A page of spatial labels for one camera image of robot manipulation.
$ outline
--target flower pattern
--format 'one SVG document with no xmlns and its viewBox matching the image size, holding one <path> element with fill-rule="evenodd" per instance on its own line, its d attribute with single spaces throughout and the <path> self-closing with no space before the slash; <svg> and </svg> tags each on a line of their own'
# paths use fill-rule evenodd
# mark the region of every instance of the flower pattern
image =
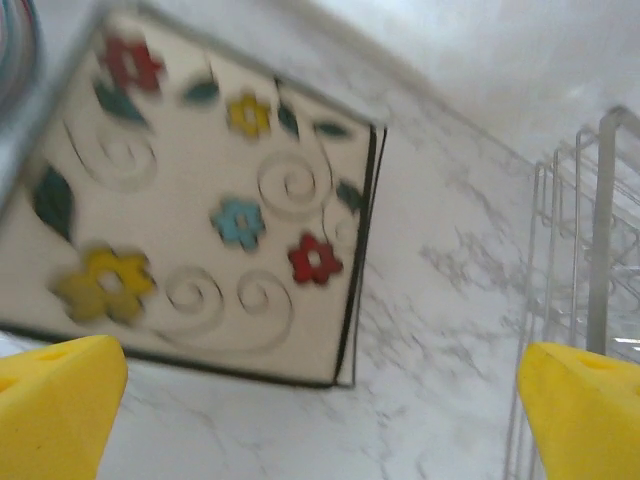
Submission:
<svg viewBox="0 0 640 480">
<path fill-rule="evenodd" d="M 127 90 L 134 85 L 148 93 L 160 90 L 158 74 L 165 71 L 165 66 L 151 56 L 144 40 L 128 43 L 109 36 L 105 43 L 105 53 L 100 62 L 108 68 L 118 88 Z"/>
<path fill-rule="evenodd" d="M 319 242 L 310 233 L 302 234 L 299 247 L 289 250 L 289 261 L 296 283 L 313 280 L 317 285 L 325 285 L 332 274 L 340 273 L 343 268 L 333 253 L 333 246 Z"/>
<path fill-rule="evenodd" d="M 254 93 L 244 93 L 240 98 L 228 102 L 227 110 L 231 130 L 251 139 L 257 139 L 261 134 L 271 131 L 271 107 L 268 103 L 258 102 Z"/>
<path fill-rule="evenodd" d="M 266 230 L 260 205 L 238 198 L 223 200 L 220 211 L 211 216 L 211 223 L 226 245 L 240 244 L 248 252 L 258 248 L 258 236 Z"/>
<path fill-rule="evenodd" d="M 141 252 L 117 255 L 110 248 L 89 250 L 84 269 L 60 275 L 51 291 L 67 303 L 69 317 L 79 323 L 106 316 L 131 325 L 142 313 L 143 296 L 155 289 Z"/>
</svg>

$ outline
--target blue flower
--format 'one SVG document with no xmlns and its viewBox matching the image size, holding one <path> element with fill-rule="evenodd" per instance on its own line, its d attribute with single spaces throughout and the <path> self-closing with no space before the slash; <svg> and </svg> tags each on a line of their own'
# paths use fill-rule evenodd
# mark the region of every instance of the blue flower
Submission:
<svg viewBox="0 0 640 480">
<path fill-rule="evenodd" d="M 258 235 L 265 232 L 260 205 L 249 200 L 227 198 L 222 208 L 211 215 L 211 224 L 227 245 L 239 243 L 245 251 L 258 248 Z"/>
</svg>

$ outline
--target yellow flower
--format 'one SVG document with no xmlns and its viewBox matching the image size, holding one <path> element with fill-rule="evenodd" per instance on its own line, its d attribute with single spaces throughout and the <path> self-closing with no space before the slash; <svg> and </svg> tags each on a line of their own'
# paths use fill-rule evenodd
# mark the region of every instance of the yellow flower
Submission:
<svg viewBox="0 0 640 480">
<path fill-rule="evenodd" d="M 271 131 L 268 103 L 259 103 L 254 93 L 244 93 L 242 97 L 227 103 L 229 128 L 244 133 L 249 138 L 258 138 L 261 133 Z"/>
<path fill-rule="evenodd" d="M 84 270 L 61 275 L 51 291 L 67 303 L 73 321 L 107 316 L 131 324 L 142 313 L 140 297 L 155 288 L 148 263 L 142 253 L 116 255 L 109 248 L 95 248 L 85 254 Z"/>
</svg>

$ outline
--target wire rack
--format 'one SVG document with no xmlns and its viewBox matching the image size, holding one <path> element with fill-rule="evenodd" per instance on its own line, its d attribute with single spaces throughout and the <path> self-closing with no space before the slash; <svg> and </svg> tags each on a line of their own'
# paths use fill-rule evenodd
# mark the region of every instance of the wire rack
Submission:
<svg viewBox="0 0 640 480">
<path fill-rule="evenodd" d="M 535 167 L 520 363 L 556 342 L 640 363 L 640 119 L 624 107 Z M 514 384 L 503 480 L 543 480 Z"/>
</svg>

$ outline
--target white marble countertop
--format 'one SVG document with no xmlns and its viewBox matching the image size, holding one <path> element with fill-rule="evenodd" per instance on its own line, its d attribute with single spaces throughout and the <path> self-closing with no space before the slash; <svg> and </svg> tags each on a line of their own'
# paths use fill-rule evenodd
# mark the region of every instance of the white marble countertop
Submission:
<svg viewBox="0 0 640 480">
<path fill-rule="evenodd" d="M 37 1 L 46 96 L 92 2 Z M 389 125 L 353 391 L 255 384 L 137 361 L 100 480 L 501 478 L 532 168 L 442 105 L 265 0 L 156 2 Z M 0 337 L 0 355 L 29 342 Z"/>
</svg>

